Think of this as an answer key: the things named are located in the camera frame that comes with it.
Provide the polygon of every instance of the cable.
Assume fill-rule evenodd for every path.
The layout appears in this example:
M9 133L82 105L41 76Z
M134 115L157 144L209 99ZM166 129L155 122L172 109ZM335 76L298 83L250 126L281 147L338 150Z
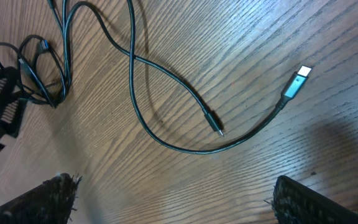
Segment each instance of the cable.
M294 73L290 79L290 81L287 83L286 87L284 88L284 90L282 91L282 97L280 98L279 102L276 104L275 108L270 112L270 114L268 116L266 116L258 125L256 125L254 128L252 128L250 131L248 131L247 133L245 133L245 135L241 136L240 138L233 140L227 144L224 144L216 149L210 149L210 150L191 150L191 149L185 149L182 147L177 147L174 145L171 145L163 140L161 140L158 136L156 136L152 130L147 126L147 123L145 122L140 109L137 105L136 102L136 97L135 97L135 89L134 89L134 61L138 60L142 63L145 63L146 65L150 65L153 68L156 68L158 70L160 70L161 72L163 72L164 74L168 75L170 78L174 79L176 82L178 82L180 85L182 85L183 87L185 87L186 90L189 91L189 93L193 96L193 98L196 100L196 102L199 104L199 106L201 107L201 110L204 113L204 117L206 118L207 122L209 123L209 125L212 127L213 131L216 131L219 135L223 136L223 127L219 121L219 118L216 116L214 111L211 111L207 104L203 101L203 99L199 96L199 94L193 89L193 87L188 84L186 81L182 80L180 77L176 76L175 74L173 74L172 72L168 71L166 68L162 67L161 65L158 65L154 62L151 62L150 60L147 60L145 58L142 58L138 55L135 55L135 12L134 12L134 6L131 0L127 0L127 5L129 8L129 15L130 15L130 19L131 19L131 46L129 51L122 48L119 44L117 44L117 42L114 41L114 39L111 37L110 33L108 32L106 26L104 25L104 22L102 20L102 17L98 11L98 9L92 5L89 2L85 2L85 1L80 1L78 3L76 3L72 9L70 10L70 12L67 14L67 0L63 0L62 2L62 21L59 20L58 15L56 13L55 10L55 6L53 3L53 0L47 0L48 4L52 10L53 16L58 24L58 28L60 29L60 32L62 34L63 37L63 54L64 54L64 59L63 59L63 67L64 67L64 72L62 71L62 69L60 68L59 62L56 59L56 56L52 55L53 59L55 60L59 72L60 72L60 76L62 79L62 90L60 92L60 97L57 99L52 99L52 97L50 96L49 92L47 91L46 86L40 81L38 75L37 75L37 71L35 70L36 68L36 63L37 63L37 56L34 57L35 59L33 60L33 65L30 65L29 62L22 56L21 54L21 50L22 50L22 46L25 46L25 44L28 43L29 39L31 38L38 38L35 35L32 36L28 36L25 41L22 43L21 47L19 47L19 50L15 50L18 54L18 58L19 60L21 60L21 63L23 63L24 65L26 65L26 67L28 67L29 69L29 75L31 75L33 81L35 82L35 84L37 85L37 87L40 89L41 92L41 96L45 99L45 102L49 103L51 106L56 107L59 103L61 103L67 96L68 91L70 89L71 86L71 51L70 51L70 35L69 35L69 31L70 31L70 24L73 20L73 17L75 15L75 12L81 7L81 6L86 6L89 9L91 9L91 11L93 12L93 14L95 15L95 17L97 18L105 36L108 38L108 40L110 41L110 43L121 53L125 54L126 56L129 56L129 91L131 94L131 101L136 113L136 116L138 117L140 123L142 124L143 128L147 131L147 133L154 139L156 140L158 143L160 143L161 145L179 151L179 152L185 152L185 153L190 153L190 154L212 154L212 153L216 153L216 152L221 152L221 151L225 151L227 149L230 149L234 146L237 146L241 143L243 143L244 141L250 139L252 136L254 136L255 134L257 134L260 130L262 130L266 125L269 124L269 122L271 122L271 120L274 119L274 117L278 114L278 112L280 112L280 110L283 109L283 107L290 101L292 100L295 95L298 93L298 91L300 90L300 88L303 86L303 84L305 83L305 81L308 78L308 74L311 71L311 68L306 67L306 66L302 66L300 68L300 70L297 73ZM5 45L8 46L10 48L12 48L13 46L11 45L7 45L6 43L0 43L0 45ZM29 99L32 100L36 100L34 97L32 96L27 96Z

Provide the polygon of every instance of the wooden surface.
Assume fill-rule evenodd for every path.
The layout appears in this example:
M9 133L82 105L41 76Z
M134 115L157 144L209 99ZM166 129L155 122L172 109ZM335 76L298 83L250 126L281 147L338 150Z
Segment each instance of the wooden surface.
M126 2L93 2L128 48ZM67 100L55 110L29 104L19 137L1 140L0 205L67 172L83 176L74 223L275 223L264 200L287 175L358 211L358 0L136 0L134 7L136 54L186 78L224 122L218 138L190 94L136 62L140 108L168 142L197 149L236 138L272 109L300 64L314 67L310 80L250 141L210 156L180 154L142 129L129 97L129 59L80 9ZM19 45L29 34L62 54L46 1L0 0L0 41ZM13 65L13 52L1 48L0 56ZM50 56L37 69L57 78Z

